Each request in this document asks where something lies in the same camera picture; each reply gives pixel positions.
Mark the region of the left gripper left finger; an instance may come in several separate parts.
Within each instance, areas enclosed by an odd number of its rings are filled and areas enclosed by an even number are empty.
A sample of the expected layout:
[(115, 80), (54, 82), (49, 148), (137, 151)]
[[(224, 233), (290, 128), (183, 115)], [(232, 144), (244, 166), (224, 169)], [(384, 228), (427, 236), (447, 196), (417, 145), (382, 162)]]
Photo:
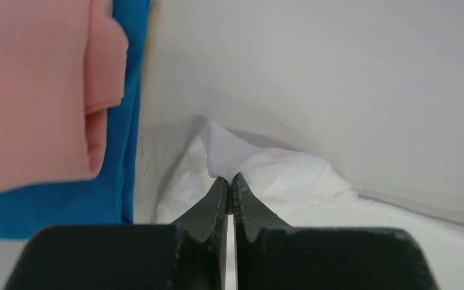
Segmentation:
[(6, 289), (223, 289), (229, 185), (169, 224), (63, 225), (26, 244)]

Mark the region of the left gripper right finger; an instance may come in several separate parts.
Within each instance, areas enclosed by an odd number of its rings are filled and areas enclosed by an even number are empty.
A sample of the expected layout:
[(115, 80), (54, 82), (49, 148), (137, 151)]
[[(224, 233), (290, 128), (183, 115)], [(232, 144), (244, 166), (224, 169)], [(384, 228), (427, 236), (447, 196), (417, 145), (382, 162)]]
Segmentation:
[(239, 289), (437, 289), (417, 242), (384, 227), (293, 227), (231, 184)]

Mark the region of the white printed t shirt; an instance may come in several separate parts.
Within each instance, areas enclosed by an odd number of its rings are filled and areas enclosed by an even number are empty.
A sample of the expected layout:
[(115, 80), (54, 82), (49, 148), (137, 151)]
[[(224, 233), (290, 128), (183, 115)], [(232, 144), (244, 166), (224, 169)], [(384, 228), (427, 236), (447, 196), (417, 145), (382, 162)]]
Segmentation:
[(186, 148), (156, 209), (156, 221), (180, 217), (216, 177), (243, 174), (254, 195), (293, 226), (395, 227), (423, 250), (441, 289), (464, 289), (464, 228), (360, 197), (322, 158), (247, 143), (208, 121)]

